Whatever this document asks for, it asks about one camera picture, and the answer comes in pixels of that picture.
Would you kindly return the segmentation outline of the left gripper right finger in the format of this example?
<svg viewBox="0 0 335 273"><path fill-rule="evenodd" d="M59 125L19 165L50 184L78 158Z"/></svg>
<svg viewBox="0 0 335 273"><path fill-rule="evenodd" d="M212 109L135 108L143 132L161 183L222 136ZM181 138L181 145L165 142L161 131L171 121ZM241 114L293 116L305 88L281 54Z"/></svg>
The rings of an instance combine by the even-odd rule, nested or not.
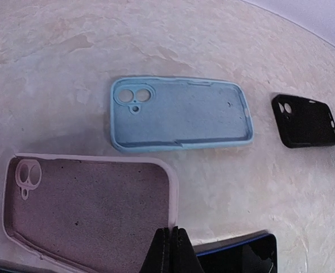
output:
<svg viewBox="0 0 335 273"><path fill-rule="evenodd" d="M171 270L182 273L204 273L187 231L177 226L172 230Z"/></svg>

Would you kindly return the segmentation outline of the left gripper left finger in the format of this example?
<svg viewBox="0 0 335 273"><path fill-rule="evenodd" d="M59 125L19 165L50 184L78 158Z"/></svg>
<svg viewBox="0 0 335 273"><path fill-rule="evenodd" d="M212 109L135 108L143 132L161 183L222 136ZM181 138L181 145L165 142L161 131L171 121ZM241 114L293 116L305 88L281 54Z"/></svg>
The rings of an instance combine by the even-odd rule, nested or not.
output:
<svg viewBox="0 0 335 273"><path fill-rule="evenodd" d="M140 273L172 272L172 237L173 231L167 227L156 230Z"/></svg>

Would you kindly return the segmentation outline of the pink phone case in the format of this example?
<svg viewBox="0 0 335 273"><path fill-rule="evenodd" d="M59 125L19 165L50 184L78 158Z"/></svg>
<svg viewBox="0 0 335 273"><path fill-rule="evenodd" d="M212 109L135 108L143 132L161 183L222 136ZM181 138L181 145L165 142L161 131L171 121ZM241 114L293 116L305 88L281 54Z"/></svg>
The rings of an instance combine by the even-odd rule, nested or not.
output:
<svg viewBox="0 0 335 273"><path fill-rule="evenodd" d="M69 272L138 272L158 228L177 221L179 182L156 158L16 154L6 237Z"/></svg>

